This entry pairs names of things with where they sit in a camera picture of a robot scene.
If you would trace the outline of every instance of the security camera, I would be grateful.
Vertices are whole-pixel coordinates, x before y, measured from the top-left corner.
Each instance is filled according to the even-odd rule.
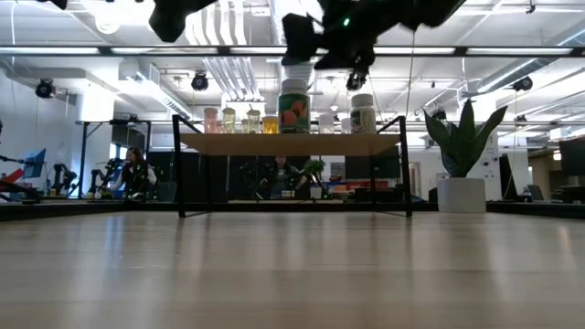
[[[205,71],[198,71],[195,73],[195,77],[191,81],[191,87],[193,90],[203,91],[209,87],[206,75],[207,73]]]
[[[57,89],[53,86],[53,79],[41,79],[35,89],[35,94],[44,100],[55,98]]]
[[[530,77],[524,77],[521,80],[516,81],[513,85],[512,85],[512,89],[515,91],[528,91],[532,89],[532,86],[534,85],[534,83],[532,82],[532,79],[530,79]]]
[[[439,108],[436,111],[431,111],[429,113],[431,118],[438,120],[440,122],[447,121],[447,112],[443,108]]]

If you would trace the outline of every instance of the shelf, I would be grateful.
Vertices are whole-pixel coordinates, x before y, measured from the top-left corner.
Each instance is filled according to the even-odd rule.
[[[399,143],[397,134],[183,133],[181,142],[206,155],[381,154]]]

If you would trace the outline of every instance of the woman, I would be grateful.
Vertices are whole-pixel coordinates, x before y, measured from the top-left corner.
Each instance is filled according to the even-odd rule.
[[[146,163],[143,153],[137,148],[130,148],[126,152],[126,164],[122,168],[118,180],[110,187],[110,190],[118,190],[123,183],[126,183],[124,192],[126,192],[127,196],[136,193],[145,195],[149,187],[156,183],[154,170]]]
[[[294,186],[290,186],[289,178],[299,174],[299,170],[286,162],[286,156],[279,155],[274,158],[274,166],[270,168],[268,177],[261,180],[261,185],[269,183],[271,186],[271,199],[282,198],[282,191],[292,188],[298,190],[307,182],[307,177],[300,175]]]

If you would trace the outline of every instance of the red object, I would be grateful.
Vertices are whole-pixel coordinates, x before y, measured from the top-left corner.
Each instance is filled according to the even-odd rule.
[[[14,184],[18,179],[22,178],[23,175],[25,175],[25,172],[22,169],[17,169],[14,173],[2,178],[2,181]]]
[[[376,188],[389,187],[389,181],[387,179],[376,179]],[[368,188],[369,179],[364,180],[351,180],[347,182],[347,189],[352,190],[356,188]]]

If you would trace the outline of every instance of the computer monitor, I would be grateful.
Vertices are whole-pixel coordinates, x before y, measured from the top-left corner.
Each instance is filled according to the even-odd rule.
[[[25,167],[23,168],[25,174],[23,178],[41,177],[46,153],[47,149],[42,149],[40,151],[29,152],[25,155]]]
[[[585,175],[585,140],[558,143],[561,159],[560,168],[566,176]]]
[[[400,157],[398,147],[391,147],[375,156],[376,178],[400,178]],[[370,177],[370,158],[368,156],[346,156],[346,179],[366,179]]]

